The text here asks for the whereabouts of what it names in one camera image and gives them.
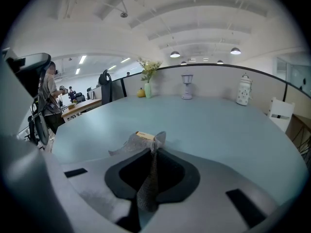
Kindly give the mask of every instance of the white chair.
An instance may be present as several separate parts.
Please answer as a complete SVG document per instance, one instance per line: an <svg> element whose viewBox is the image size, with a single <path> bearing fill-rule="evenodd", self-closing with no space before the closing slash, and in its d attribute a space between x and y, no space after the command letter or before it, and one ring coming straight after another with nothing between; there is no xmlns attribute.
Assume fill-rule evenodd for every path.
<svg viewBox="0 0 311 233"><path fill-rule="evenodd" d="M276 98L272 98L268 117L286 132L294 112L295 103L285 103Z"/></svg>

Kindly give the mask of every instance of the gray shirt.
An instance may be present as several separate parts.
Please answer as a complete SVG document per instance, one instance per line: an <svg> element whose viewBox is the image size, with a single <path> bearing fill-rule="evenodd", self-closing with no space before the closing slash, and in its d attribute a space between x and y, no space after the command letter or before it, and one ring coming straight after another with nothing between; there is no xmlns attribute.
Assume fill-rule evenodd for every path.
<svg viewBox="0 0 311 233"><path fill-rule="evenodd" d="M54 76L47 73L43 80L42 93L38 98L39 111L42 111L44 116L61 113L56 98L51 95L54 91L57 91Z"/></svg>

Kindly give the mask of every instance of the wooden desk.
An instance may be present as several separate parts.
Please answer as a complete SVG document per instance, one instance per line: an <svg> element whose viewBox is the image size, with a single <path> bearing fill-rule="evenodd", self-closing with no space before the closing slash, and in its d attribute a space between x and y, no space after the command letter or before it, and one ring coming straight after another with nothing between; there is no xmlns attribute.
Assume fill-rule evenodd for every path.
<svg viewBox="0 0 311 233"><path fill-rule="evenodd" d="M166 149L223 163L278 204L298 196L308 175L294 144L264 113L217 98L125 97L58 127L52 153L61 164L109 157L136 131L166 131Z"/></svg>
<svg viewBox="0 0 311 233"><path fill-rule="evenodd" d="M311 133L311 119L295 114L293 114L293 117L295 117Z"/></svg>
<svg viewBox="0 0 311 233"><path fill-rule="evenodd" d="M65 120L65 122L68 122L68 119L71 116L74 116L79 112L85 111L93 107L99 107L101 106L101 104L102 99L86 100L84 102L76 104L72 109L67 108L66 110L64 110L64 112L62 113L62 118Z"/></svg>

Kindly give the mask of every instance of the white ceiling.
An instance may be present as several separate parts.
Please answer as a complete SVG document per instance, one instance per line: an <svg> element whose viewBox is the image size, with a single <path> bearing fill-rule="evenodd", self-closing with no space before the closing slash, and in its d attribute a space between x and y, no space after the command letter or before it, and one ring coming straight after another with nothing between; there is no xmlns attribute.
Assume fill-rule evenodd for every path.
<svg viewBox="0 0 311 233"><path fill-rule="evenodd" d="M230 63L233 47L282 13L276 0L35 0L13 28L11 44L20 54L40 45L68 75L80 66L81 74L112 65L118 71L127 57L126 65L138 56L171 65L173 50L179 61L217 56ZM83 54L86 61L78 65Z"/></svg>

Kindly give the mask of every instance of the flower arrangement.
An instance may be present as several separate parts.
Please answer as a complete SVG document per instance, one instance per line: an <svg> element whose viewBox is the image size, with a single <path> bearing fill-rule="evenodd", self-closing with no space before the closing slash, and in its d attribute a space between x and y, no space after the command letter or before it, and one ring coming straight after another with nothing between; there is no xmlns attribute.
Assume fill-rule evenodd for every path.
<svg viewBox="0 0 311 233"><path fill-rule="evenodd" d="M162 62L148 62L143 60L142 58L138 58L138 63L144 69L141 73L144 74L144 77L141 78L142 81L147 81L149 83L154 72L160 67Z"/></svg>

